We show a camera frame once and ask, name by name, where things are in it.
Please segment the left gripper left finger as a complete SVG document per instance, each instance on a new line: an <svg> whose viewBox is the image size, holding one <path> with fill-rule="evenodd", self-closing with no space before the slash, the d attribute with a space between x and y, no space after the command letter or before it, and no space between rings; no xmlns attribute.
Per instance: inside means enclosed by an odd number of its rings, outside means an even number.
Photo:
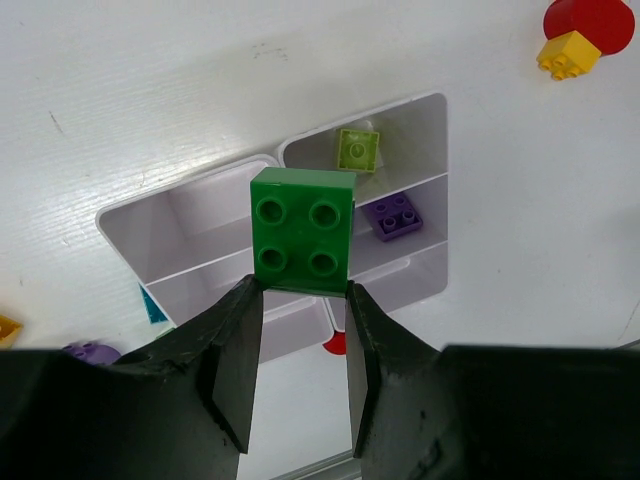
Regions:
<svg viewBox="0 0 640 480"><path fill-rule="evenodd" d="M263 291L216 304L107 366L60 350L1 355L5 479L233 479L248 450Z"/></svg>

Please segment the purple sloped lego brick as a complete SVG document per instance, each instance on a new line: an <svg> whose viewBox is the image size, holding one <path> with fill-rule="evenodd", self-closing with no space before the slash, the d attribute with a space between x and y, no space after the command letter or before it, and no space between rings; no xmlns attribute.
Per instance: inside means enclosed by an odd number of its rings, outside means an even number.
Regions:
<svg viewBox="0 0 640 480"><path fill-rule="evenodd" d="M419 212L404 192L368 203L362 211L374 234L382 242L419 230L423 226Z"/></svg>

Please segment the lime square lego brick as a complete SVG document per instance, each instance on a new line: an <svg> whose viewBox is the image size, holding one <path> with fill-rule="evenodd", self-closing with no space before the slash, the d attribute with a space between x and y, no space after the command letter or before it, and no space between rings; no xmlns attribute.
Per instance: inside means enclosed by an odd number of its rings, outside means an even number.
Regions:
<svg viewBox="0 0 640 480"><path fill-rule="evenodd" d="M337 168L360 173L376 171L380 134L375 131L340 129Z"/></svg>

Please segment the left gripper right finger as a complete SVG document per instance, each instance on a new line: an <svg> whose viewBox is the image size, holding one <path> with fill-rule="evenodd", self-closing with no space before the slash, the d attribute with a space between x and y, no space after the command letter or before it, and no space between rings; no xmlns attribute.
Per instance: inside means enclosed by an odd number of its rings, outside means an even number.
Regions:
<svg viewBox="0 0 640 480"><path fill-rule="evenodd" d="M435 349L346 291L352 451L365 479L635 479L630 349Z"/></svg>

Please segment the green square lego brick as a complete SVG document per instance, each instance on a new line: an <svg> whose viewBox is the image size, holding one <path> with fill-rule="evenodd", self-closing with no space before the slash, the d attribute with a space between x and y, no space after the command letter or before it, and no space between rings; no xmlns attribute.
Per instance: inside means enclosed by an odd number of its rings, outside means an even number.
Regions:
<svg viewBox="0 0 640 480"><path fill-rule="evenodd" d="M254 275L263 288L346 294L355 185L351 172L278 167L251 180Z"/></svg>

